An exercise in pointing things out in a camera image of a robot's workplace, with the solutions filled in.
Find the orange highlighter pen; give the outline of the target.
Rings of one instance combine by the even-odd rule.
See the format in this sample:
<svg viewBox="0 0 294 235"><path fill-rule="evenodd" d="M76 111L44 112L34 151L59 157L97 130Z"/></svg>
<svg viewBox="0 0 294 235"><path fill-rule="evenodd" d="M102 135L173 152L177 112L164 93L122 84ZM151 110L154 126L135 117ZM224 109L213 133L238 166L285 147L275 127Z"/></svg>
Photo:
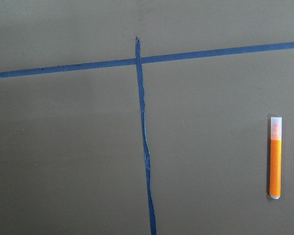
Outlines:
<svg viewBox="0 0 294 235"><path fill-rule="evenodd" d="M282 117L271 117L270 124L269 195L277 200L281 196Z"/></svg>

